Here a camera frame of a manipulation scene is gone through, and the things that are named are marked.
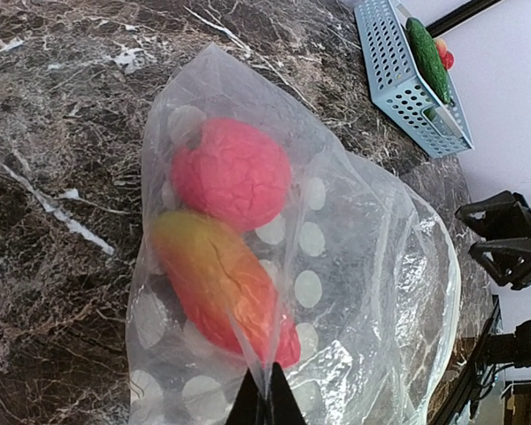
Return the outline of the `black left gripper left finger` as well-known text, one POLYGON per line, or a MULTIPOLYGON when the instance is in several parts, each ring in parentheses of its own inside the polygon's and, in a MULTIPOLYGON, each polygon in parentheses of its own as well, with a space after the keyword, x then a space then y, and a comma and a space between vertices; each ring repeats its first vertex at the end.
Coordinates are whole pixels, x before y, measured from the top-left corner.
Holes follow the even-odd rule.
POLYGON ((266 405, 250 370, 243 377, 226 425, 265 425, 266 405))

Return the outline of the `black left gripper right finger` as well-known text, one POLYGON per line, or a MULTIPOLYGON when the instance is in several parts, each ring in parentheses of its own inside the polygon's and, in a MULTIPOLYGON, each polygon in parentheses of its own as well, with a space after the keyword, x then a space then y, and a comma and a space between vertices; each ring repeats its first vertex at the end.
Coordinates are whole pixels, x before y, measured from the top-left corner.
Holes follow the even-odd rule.
POLYGON ((281 365, 277 362, 272 365, 270 382, 265 398, 265 424, 306 424, 281 365))

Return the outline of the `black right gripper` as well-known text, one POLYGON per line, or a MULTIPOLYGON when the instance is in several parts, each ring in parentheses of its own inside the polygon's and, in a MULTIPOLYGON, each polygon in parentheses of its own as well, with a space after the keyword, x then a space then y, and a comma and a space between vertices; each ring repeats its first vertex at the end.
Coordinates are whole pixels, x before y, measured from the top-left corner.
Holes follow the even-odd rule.
POLYGON ((505 190, 455 212, 478 236, 470 256, 500 287, 523 290, 531 285, 531 208, 517 192, 505 190))

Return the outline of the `clear zip top bag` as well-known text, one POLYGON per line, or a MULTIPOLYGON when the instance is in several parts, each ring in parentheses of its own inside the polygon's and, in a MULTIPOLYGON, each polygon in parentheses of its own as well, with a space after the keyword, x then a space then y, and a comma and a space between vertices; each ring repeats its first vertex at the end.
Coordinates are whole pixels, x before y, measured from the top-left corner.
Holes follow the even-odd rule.
POLYGON ((459 316, 460 267, 443 220, 216 45, 169 79, 146 122, 143 237, 127 308, 129 422, 226 424, 247 370, 266 404, 280 338, 266 361, 248 343, 240 355, 211 344, 187 318, 150 243, 150 224, 162 213, 210 216, 181 201, 170 172, 180 147, 200 143, 203 120, 219 117, 268 134, 291 164, 272 221, 245 232, 227 225, 270 275, 276 309, 296 324, 300 359, 281 368, 306 424, 426 423, 459 316))

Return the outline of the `green fake vegetable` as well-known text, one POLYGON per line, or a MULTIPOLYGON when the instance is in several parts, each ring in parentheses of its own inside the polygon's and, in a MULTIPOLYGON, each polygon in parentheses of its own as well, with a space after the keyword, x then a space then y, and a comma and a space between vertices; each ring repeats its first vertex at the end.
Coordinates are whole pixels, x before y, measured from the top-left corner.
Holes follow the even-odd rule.
POLYGON ((455 103, 450 95, 449 77, 431 34, 414 17, 406 20, 405 33, 418 71, 428 87, 444 104, 454 106, 455 103))

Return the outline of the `pink fake fruit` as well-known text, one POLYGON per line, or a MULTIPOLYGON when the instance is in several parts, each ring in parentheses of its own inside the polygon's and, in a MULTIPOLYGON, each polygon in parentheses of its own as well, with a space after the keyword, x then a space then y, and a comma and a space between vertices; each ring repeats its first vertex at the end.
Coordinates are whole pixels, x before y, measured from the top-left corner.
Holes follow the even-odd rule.
POLYGON ((274 139, 232 118, 200 125, 200 143, 180 147, 170 180, 189 208, 245 232, 264 226, 283 209, 291 183, 288 154, 274 139))

